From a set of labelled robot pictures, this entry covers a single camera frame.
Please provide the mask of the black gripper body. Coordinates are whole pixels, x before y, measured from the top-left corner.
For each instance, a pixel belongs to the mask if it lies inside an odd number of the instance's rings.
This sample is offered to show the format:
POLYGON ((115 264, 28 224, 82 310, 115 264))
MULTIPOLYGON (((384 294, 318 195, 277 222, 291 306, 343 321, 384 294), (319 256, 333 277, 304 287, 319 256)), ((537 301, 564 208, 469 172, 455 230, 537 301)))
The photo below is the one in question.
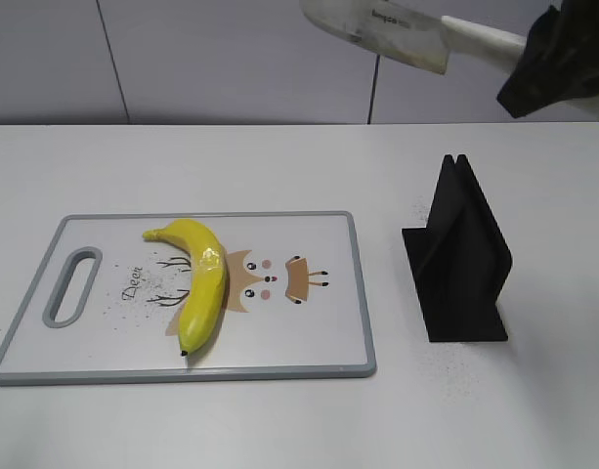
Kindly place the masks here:
POLYGON ((599 96, 599 1, 564 1, 532 25, 497 101, 515 118, 599 96))

